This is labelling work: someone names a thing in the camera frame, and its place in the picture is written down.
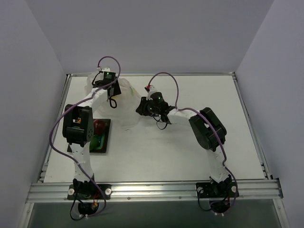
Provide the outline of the translucent plastic bag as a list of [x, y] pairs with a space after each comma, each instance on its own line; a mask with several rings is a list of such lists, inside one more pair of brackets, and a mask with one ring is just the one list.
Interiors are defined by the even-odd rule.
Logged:
[[109, 102], [105, 102], [97, 108], [93, 117], [111, 119], [123, 129], [132, 128], [138, 124], [140, 119], [136, 109], [141, 101], [141, 96], [127, 79], [119, 78], [118, 84], [121, 94], [113, 97], [117, 107], [111, 108]]

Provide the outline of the dark red fake apple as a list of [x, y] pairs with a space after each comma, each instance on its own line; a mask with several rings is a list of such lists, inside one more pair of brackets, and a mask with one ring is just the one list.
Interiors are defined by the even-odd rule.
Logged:
[[94, 134], [102, 135], [106, 129], [107, 123], [102, 120], [96, 119], [93, 121], [93, 124], [94, 124]]

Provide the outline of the green fake lime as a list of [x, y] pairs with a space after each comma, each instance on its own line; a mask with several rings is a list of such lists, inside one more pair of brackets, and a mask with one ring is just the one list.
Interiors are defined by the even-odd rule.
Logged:
[[94, 135], [91, 142], [90, 142], [90, 150], [96, 150], [100, 146], [101, 136]]

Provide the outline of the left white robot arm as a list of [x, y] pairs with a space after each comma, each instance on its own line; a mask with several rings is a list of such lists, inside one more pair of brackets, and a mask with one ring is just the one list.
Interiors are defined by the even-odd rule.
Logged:
[[94, 172], [90, 162], [89, 144], [94, 135], [93, 113], [113, 95], [121, 94], [117, 76], [110, 68], [98, 68], [92, 80], [92, 90], [77, 104], [65, 107], [62, 135], [72, 151], [75, 164], [73, 183], [79, 186], [79, 194], [84, 199], [91, 199], [96, 193]]

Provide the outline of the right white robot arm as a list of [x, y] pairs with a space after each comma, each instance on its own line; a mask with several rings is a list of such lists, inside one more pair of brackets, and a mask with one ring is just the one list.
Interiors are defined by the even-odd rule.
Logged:
[[227, 130], [215, 113], [208, 107], [197, 111], [193, 108], [178, 109], [169, 105], [154, 86], [145, 87], [147, 96], [141, 98], [136, 112], [141, 116], [150, 116], [165, 125], [179, 124], [191, 127], [199, 145], [206, 150], [211, 190], [216, 196], [228, 191], [233, 175], [226, 167], [227, 155], [224, 149]]

